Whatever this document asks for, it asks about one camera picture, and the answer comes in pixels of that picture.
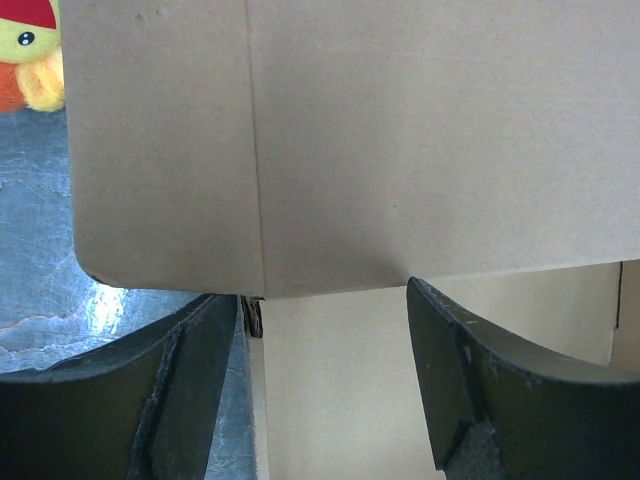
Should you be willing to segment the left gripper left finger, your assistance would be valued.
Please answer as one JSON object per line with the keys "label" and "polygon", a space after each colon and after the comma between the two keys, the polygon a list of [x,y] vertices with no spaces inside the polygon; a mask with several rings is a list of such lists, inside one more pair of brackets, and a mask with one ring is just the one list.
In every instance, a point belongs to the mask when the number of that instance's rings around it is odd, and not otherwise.
{"label": "left gripper left finger", "polygon": [[1,378],[5,479],[204,477],[238,317],[233,295],[44,370]]}

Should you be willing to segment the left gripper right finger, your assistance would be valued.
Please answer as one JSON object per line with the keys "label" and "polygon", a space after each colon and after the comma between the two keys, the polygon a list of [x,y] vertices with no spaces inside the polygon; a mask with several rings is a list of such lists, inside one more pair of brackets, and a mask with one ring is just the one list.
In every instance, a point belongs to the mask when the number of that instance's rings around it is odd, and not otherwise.
{"label": "left gripper right finger", "polygon": [[639,377],[560,354],[406,288],[435,467],[449,479],[635,479]]}

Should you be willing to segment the large cardboard box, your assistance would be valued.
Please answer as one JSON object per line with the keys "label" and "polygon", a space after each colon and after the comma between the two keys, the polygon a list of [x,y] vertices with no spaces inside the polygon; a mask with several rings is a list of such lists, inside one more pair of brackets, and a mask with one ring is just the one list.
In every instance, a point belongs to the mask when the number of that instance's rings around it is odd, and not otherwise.
{"label": "large cardboard box", "polygon": [[635,1],[64,1],[95,280],[263,300],[261,479],[436,479],[418,278],[610,366],[637,300]]}

